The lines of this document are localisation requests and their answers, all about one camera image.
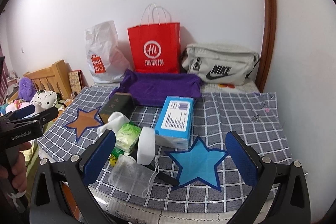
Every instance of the blue star patch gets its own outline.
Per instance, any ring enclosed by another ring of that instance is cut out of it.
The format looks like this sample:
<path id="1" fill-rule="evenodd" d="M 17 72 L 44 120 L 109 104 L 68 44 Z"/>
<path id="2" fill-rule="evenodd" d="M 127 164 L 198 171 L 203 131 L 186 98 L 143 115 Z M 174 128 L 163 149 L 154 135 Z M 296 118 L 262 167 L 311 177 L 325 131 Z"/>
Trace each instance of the blue star patch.
<path id="1" fill-rule="evenodd" d="M 221 191 L 217 166 L 228 155 L 227 151 L 217 148 L 209 149 L 203 140 L 197 136 L 193 145 L 188 150 L 166 151 L 166 154 L 179 167 L 176 179 L 180 182 L 180 185 L 173 187 L 172 191 L 197 180 Z"/>

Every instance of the blue gripper pad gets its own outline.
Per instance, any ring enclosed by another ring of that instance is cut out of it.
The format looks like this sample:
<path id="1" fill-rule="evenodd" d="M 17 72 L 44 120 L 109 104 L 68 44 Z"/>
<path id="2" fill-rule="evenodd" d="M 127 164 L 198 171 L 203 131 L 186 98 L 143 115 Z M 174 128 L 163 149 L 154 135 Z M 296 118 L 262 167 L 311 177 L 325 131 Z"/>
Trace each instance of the blue gripper pad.
<path id="1" fill-rule="evenodd" d="M 90 148 L 90 146 L 93 146 L 94 151 L 83 166 L 82 179 L 85 186 L 96 181 L 115 145 L 116 135 L 112 130 L 105 130 L 103 135 L 101 135 L 94 144 L 91 144 L 86 148 L 85 151 L 90 151 L 92 150 L 92 147 Z"/>
<path id="2" fill-rule="evenodd" d="M 33 114 L 35 107 L 33 105 L 26 106 L 24 108 L 18 109 L 14 112 L 15 119 L 23 119 L 30 114 Z"/>
<path id="3" fill-rule="evenodd" d="M 258 169 L 231 132 L 226 134 L 225 146 L 245 184 L 252 188 L 256 187 Z"/>

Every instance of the purple plush toy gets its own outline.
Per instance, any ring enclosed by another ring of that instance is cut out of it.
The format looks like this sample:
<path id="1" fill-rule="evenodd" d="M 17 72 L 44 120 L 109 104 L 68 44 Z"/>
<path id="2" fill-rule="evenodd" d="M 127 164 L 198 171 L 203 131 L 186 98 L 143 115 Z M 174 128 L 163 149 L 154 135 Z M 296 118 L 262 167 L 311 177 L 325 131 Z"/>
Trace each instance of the purple plush toy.
<path id="1" fill-rule="evenodd" d="M 34 83 L 27 77 L 23 77 L 19 83 L 19 98 L 30 102 L 37 92 Z"/>

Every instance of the brown star patch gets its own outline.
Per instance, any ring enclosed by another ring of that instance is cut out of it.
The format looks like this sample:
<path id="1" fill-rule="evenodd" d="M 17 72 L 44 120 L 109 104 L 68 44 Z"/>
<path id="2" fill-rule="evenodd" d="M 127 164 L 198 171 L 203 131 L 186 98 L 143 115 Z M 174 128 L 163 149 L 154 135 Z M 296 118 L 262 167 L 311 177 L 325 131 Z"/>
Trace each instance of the brown star patch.
<path id="1" fill-rule="evenodd" d="M 103 123 L 96 118 L 99 109 L 100 107 L 86 112 L 78 108 L 76 119 L 65 125 L 65 127 L 67 128 L 75 129 L 77 142 L 82 134 L 85 132 L 85 130 L 103 125 Z"/>

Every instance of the haidilao logo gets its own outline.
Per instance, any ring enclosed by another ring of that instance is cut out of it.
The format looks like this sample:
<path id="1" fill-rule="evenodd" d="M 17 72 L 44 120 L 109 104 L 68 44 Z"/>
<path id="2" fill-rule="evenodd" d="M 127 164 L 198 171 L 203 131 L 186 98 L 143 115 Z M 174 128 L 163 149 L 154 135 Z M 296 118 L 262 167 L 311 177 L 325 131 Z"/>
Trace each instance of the haidilao logo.
<path id="1" fill-rule="evenodd" d="M 161 55 L 161 46 L 154 40 L 148 41 L 143 46 L 143 53 L 150 59 L 156 59 Z"/>

